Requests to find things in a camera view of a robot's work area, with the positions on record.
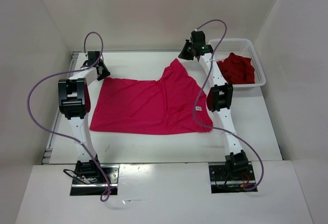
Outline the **pink-red t-shirt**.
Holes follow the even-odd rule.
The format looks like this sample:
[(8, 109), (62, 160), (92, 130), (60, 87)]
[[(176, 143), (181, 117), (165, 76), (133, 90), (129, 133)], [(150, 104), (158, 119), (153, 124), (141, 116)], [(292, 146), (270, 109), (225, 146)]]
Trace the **pink-red t-shirt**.
[(212, 126), (206, 94), (175, 59), (159, 80), (105, 78), (90, 130), (173, 135), (206, 133)]

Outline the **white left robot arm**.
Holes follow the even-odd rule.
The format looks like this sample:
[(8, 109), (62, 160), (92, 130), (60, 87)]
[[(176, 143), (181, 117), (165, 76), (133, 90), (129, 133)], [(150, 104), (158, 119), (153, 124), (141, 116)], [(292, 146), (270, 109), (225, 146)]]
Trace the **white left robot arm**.
[(58, 81), (58, 104), (61, 114), (68, 120), (73, 131), (73, 137), (78, 147), (78, 159), (75, 174), (79, 180), (84, 178), (97, 179), (101, 171), (97, 153), (91, 142), (88, 115), (91, 101), (88, 84), (108, 77), (110, 72), (103, 59), (92, 60), (90, 57), (84, 62), (81, 70), (67, 79)]

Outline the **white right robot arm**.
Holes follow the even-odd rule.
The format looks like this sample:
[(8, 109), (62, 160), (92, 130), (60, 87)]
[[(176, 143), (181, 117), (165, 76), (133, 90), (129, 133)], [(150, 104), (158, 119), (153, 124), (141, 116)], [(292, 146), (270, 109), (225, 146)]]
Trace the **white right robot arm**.
[(218, 122), (216, 129), (223, 133), (225, 167), (228, 176), (236, 179), (247, 170), (249, 160), (241, 145), (242, 140), (236, 134), (231, 116), (233, 86), (221, 73), (211, 45), (192, 43), (190, 39), (187, 39), (179, 58), (197, 59), (207, 74), (204, 83), (210, 85), (210, 90), (206, 97), (206, 106)]

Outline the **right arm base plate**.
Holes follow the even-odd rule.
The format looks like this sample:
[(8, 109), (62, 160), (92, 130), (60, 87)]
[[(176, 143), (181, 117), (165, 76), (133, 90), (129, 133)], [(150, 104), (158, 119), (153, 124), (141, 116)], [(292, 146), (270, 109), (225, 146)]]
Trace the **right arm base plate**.
[(247, 192), (244, 188), (252, 188), (257, 183), (251, 163), (236, 174), (228, 173), (223, 162), (210, 162), (208, 168), (212, 194)]

